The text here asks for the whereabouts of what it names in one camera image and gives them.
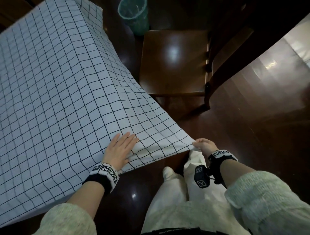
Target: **person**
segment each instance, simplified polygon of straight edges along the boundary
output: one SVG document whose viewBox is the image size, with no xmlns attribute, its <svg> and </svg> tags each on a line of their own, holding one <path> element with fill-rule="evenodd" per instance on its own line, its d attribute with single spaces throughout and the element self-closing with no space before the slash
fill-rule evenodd
<svg viewBox="0 0 310 235">
<path fill-rule="evenodd" d="M 108 184 L 105 170 L 118 171 L 128 163 L 126 156 L 138 141 L 129 132 L 119 137 L 112 139 L 82 187 L 44 215 L 35 235 L 96 234 L 93 218 L 99 203 L 118 180 L 112 174 Z M 149 206 L 142 234 L 309 234 L 310 206 L 277 176 L 236 161 L 210 140 L 197 139 L 193 145 L 199 151 L 190 152 L 184 177 L 163 169 L 164 182 Z M 213 169 L 222 184 L 211 180 L 200 188 L 195 169 L 202 165 Z"/>
</svg>

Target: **person's left hand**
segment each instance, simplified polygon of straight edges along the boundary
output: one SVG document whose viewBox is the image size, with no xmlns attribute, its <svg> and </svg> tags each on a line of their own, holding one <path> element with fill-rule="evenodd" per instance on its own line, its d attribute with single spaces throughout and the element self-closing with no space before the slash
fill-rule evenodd
<svg viewBox="0 0 310 235">
<path fill-rule="evenodd" d="M 129 162 L 126 156 L 139 141 L 134 134 L 130 135 L 130 132 L 127 132 L 116 142 L 119 136 L 120 134 L 117 134 L 111 140 L 111 143 L 105 149 L 102 159 L 102 162 L 112 165 L 117 171 Z"/>
</svg>

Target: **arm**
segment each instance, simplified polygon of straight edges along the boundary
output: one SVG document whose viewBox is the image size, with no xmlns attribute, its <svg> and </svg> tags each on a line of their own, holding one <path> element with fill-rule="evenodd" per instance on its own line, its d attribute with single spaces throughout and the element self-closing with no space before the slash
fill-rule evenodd
<svg viewBox="0 0 310 235">
<path fill-rule="evenodd" d="M 193 143 L 205 157 L 217 151 L 207 139 Z M 274 174 L 227 159 L 219 166 L 225 197 L 237 221 L 252 234 L 308 234 L 310 206 Z"/>
<path fill-rule="evenodd" d="M 117 141 L 119 137 L 120 134 L 117 134 L 112 139 L 102 160 L 102 162 L 112 165 L 117 171 L 129 162 L 126 157 L 139 140 L 129 132 Z M 103 195 L 104 187 L 100 183 L 87 181 L 67 203 L 53 207 L 44 215 L 40 228 L 34 235 L 95 234 L 93 218 Z"/>
</svg>

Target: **hand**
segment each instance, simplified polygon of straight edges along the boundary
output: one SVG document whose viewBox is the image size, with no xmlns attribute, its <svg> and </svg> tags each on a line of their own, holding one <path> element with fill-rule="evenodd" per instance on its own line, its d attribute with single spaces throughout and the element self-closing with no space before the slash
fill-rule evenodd
<svg viewBox="0 0 310 235">
<path fill-rule="evenodd" d="M 117 134 L 111 140 L 102 159 L 102 162 L 112 165 L 117 171 L 129 162 L 126 156 L 139 140 L 134 134 L 130 136 L 130 132 L 127 132 L 116 142 L 119 136 L 120 134 Z"/>
<path fill-rule="evenodd" d="M 201 149 L 204 157 L 208 158 L 213 152 L 218 150 L 214 142 L 208 139 L 197 139 L 193 142 L 193 146 Z"/>
</svg>

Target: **wristband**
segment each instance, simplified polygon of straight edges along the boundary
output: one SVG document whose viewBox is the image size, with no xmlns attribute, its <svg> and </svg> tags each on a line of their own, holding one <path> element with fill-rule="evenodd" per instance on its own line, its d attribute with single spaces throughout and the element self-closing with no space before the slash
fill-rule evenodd
<svg viewBox="0 0 310 235">
<path fill-rule="evenodd" d="M 118 180 L 118 172 L 113 166 L 107 163 L 98 163 L 82 184 L 87 181 L 98 182 L 104 187 L 104 195 L 106 196 L 113 191 Z"/>
<path fill-rule="evenodd" d="M 238 161 L 238 159 L 227 150 L 216 150 L 208 157 L 208 159 L 211 162 L 210 175 L 213 175 L 215 179 L 214 183 L 223 184 L 225 186 L 219 167 L 221 166 L 222 162 L 227 159 L 232 159 L 235 161 Z"/>
</svg>

